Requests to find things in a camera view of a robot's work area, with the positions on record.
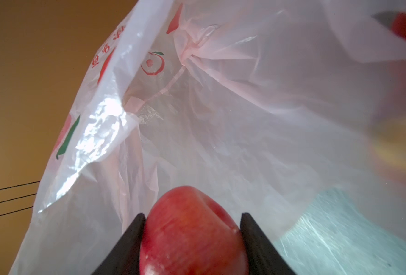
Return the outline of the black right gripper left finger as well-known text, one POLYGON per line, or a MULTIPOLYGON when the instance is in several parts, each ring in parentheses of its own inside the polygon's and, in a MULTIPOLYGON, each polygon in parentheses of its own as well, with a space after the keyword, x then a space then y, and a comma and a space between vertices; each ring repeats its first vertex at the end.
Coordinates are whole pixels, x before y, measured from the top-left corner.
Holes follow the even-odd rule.
POLYGON ((139 275, 140 247, 146 217, 139 213, 93 275, 139 275))

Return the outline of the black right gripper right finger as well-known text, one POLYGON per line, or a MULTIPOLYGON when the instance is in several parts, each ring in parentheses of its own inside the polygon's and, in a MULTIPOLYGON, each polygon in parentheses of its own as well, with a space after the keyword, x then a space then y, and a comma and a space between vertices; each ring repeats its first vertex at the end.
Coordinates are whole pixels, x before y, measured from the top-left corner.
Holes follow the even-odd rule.
POLYGON ((242 214, 240 231, 250 275, 296 275, 250 213, 242 214))

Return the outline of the red apple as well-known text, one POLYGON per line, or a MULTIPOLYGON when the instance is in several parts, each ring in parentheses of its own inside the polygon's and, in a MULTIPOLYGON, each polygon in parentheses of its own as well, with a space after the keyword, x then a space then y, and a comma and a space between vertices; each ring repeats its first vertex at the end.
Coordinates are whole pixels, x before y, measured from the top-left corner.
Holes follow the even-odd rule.
POLYGON ((142 275, 247 275, 239 227, 212 198, 191 186, 164 194, 151 209, 140 248, 142 275))

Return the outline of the pink plastic bag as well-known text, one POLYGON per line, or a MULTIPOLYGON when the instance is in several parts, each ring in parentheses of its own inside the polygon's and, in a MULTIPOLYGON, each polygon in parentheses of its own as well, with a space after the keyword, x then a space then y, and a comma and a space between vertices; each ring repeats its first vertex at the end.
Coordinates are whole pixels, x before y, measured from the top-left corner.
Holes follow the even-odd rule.
POLYGON ((406 1, 139 1, 97 50, 13 275, 86 275, 194 186, 300 275, 406 275, 406 1))

